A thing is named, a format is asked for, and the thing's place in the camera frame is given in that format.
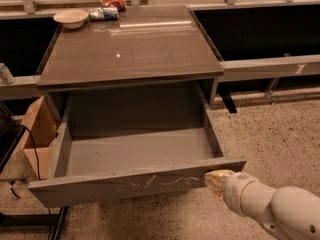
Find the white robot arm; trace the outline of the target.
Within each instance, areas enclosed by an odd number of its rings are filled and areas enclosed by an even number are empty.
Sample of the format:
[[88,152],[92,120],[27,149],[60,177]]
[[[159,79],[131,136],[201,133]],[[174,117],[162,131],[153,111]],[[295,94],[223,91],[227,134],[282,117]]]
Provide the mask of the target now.
[[231,170],[204,176],[206,186],[234,213],[256,221],[278,240],[320,240],[320,198],[292,186],[273,188]]

